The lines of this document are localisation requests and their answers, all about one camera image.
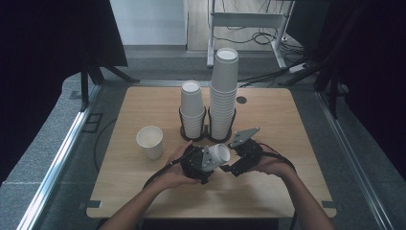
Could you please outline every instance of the gray floor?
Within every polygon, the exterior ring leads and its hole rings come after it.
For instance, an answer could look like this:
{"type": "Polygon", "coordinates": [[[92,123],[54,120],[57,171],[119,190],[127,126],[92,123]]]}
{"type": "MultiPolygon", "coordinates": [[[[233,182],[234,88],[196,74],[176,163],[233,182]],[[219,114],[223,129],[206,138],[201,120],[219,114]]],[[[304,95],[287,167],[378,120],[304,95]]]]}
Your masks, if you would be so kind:
{"type": "MultiPolygon", "coordinates": [[[[211,71],[206,68],[204,53],[187,53],[178,48],[143,50],[127,48],[129,67],[121,68],[128,75],[151,81],[180,84],[195,79],[207,82],[211,71]]],[[[240,54],[240,78],[274,72],[277,63],[272,54],[240,54]]],[[[102,70],[106,81],[94,101],[93,114],[102,114],[97,132],[82,132],[57,184],[38,219],[36,229],[95,229],[99,219],[85,215],[85,203],[95,184],[98,167],[107,148],[119,113],[125,90],[130,84],[102,70]]],[[[286,81],[284,75],[275,82],[286,81]]],[[[337,207],[333,219],[338,229],[380,229],[369,202],[360,189],[353,171],[337,141],[327,117],[313,89],[315,77],[309,77],[288,88],[304,122],[328,188],[337,207]]],[[[278,87],[276,83],[257,84],[258,87],[278,87]]],[[[69,78],[47,123],[0,188],[0,229],[15,229],[29,206],[46,171],[53,161],[70,125],[78,114],[80,100],[79,76],[69,78]]],[[[345,131],[352,149],[365,174],[370,179],[394,229],[406,228],[406,183],[370,134],[353,116],[344,102],[338,100],[338,121],[345,131]]],[[[93,129],[85,125],[83,130],[93,129]]],[[[280,229],[287,229],[290,219],[281,219],[280,229]]]]}

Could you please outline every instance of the white cup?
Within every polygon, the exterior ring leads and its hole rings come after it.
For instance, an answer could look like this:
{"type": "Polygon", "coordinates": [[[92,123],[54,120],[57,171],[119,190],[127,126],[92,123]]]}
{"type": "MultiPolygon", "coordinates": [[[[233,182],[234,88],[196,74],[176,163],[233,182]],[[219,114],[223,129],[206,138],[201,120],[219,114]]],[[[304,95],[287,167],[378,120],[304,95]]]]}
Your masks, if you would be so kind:
{"type": "Polygon", "coordinates": [[[238,52],[222,48],[215,54],[212,87],[221,92],[236,89],[238,80],[238,52]]]}
{"type": "Polygon", "coordinates": [[[209,172],[230,160],[230,151],[224,144],[209,147],[210,160],[202,162],[202,170],[209,172]]]}
{"type": "Polygon", "coordinates": [[[182,84],[181,111],[187,117],[199,116],[204,111],[200,83],[196,80],[186,80],[182,84]]]}
{"type": "Polygon", "coordinates": [[[156,160],[163,153],[164,134],[157,126],[145,126],[137,133],[137,143],[151,160],[156,160]]]}

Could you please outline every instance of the metal bracket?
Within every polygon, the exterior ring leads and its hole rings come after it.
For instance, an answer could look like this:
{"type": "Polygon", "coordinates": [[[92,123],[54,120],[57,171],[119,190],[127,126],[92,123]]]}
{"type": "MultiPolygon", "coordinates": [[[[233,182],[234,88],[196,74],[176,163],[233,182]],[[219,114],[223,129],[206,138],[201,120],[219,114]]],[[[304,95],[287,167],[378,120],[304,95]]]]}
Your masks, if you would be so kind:
{"type": "Polygon", "coordinates": [[[254,127],[243,131],[237,131],[233,141],[229,145],[230,149],[235,149],[238,146],[244,144],[246,141],[248,141],[248,139],[250,139],[257,132],[259,132],[259,130],[260,130],[259,127],[254,127]]]}

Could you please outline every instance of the wooden table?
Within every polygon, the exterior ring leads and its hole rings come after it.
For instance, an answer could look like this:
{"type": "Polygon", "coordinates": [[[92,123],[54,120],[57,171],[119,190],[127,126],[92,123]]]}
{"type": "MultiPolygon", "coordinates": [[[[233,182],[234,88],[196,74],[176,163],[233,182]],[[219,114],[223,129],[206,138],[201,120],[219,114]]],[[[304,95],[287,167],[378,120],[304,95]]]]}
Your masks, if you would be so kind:
{"type": "MultiPolygon", "coordinates": [[[[208,87],[202,87],[206,107],[210,105],[209,91],[208,87]]],[[[111,217],[142,190],[176,147],[186,143],[179,133],[180,92],[180,87],[128,88],[91,196],[91,200],[101,201],[101,206],[87,208],[89,217],[111,217]],[[147,159],[135,141],[137,132],[150,125],[164,132],[164,154],[156,161],[147,159]]],[[[236,103],[233,131],[260,127],[253,139],[261,140],[288,158],[320,204],[332,201],[290,92],[287,89],[240,88],[237,96],[245,97],[247,102],[236,103]]],[[[194,144],[210,146],[213,143],[205,138],[194,144]]],[[[231,154],[229,163],[233,164],[239,157],[233,150],[231,154]]],[[[325,210],[329,217],[336,215],[334,208],[325,210]]],[[[292,217],[293,212],[289,194],[276,176],[249,172],[234,177],[216,169],[206,185],[184,185],[161,193],[145,217],[287,218],[292,217]]]]}

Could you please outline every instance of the wall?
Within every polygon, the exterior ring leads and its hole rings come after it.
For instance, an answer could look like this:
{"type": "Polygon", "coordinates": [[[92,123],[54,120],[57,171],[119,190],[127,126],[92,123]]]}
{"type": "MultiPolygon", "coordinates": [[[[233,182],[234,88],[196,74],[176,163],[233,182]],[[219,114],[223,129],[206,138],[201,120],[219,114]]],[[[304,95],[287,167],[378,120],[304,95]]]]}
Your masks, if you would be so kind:
{"type": "Polygon", "coordinates": [[[123,45],[186,45],[186,0],[110,0],[123,45]]]}

